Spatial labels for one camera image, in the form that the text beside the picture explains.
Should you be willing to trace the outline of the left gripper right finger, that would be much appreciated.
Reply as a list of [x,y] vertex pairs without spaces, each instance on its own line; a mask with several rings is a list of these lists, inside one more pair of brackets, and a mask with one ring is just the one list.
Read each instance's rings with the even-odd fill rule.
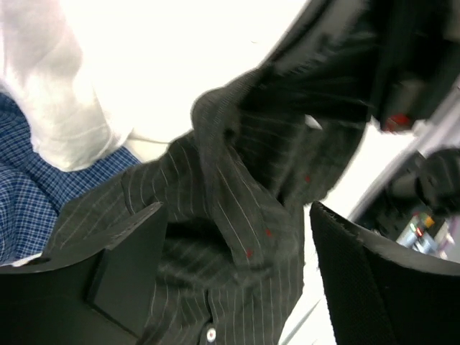
[[403,247],[316,201],[310,223],[337,344],[458,344],[459,264]]

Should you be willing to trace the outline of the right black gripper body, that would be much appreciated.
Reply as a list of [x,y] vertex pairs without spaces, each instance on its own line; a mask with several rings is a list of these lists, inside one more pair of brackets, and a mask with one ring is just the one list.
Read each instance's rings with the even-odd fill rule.
[[393,1],[370,114],[384,132],[429,119],[459,77],[459,2]]

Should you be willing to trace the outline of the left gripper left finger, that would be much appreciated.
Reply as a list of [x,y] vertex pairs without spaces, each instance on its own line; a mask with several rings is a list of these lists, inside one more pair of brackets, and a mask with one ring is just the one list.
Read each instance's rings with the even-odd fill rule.
[[73,246],[1,268],[3,344],[136,344],[167,228],[156,203]]

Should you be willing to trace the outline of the black pinstriped shirt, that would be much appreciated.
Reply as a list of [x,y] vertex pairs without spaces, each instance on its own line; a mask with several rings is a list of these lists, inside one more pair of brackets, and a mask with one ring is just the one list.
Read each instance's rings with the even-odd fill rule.
[[312,1],[268,59],[203,94],[160,159],[69,202],[45,248],[168,212],[141,344],[276,344],[303,291],[304,207],[403,70],[415,1]]

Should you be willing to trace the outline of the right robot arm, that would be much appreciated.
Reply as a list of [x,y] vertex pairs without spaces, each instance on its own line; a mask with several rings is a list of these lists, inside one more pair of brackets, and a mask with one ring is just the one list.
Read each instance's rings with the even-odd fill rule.
[[372,94],[385,132],[425,123],[410,151],[415,172],[388,178],[387,195],[459,212],[459,2],[396,1]]

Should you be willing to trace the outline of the blue checkered shirt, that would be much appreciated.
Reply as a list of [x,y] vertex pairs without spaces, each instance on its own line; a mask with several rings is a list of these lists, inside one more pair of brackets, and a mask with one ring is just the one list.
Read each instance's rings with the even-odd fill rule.
[[85,170],[63,172],[33,151],[24,114],[2,94],[1,264],[40,253],[68,201],[138,162],[122,147]]

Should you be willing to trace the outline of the white shirt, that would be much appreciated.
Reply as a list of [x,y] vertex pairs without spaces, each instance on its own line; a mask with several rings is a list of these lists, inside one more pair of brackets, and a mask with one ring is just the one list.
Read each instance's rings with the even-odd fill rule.
[[129,114],[103,107],[59,1],[1,2],[1,90],[24,113],[33,151],[64,172],[124,145],[143,162],[167,148],[135,133]]

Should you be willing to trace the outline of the aluminium mounting rail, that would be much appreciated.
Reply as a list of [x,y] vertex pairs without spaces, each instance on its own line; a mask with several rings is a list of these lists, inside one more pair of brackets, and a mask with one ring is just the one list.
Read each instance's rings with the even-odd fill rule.
[[[379,133],[369,126],[357,156],[326,204],[346,213],[350,219],[378,234],[399,236],[417,215],[391,214],[382,221],[375,211],[376,199],[384,185],[400,175],[405,167],[415,167],[411,156],[428,156],[437,149],[459,146],[459,97],[448,97],[434,115],[415,125],[412,133],[400,138]],[[323,291],[318,257],[310,224],[305,225],[305,291],[289,317],[281,344],[335,344]]]

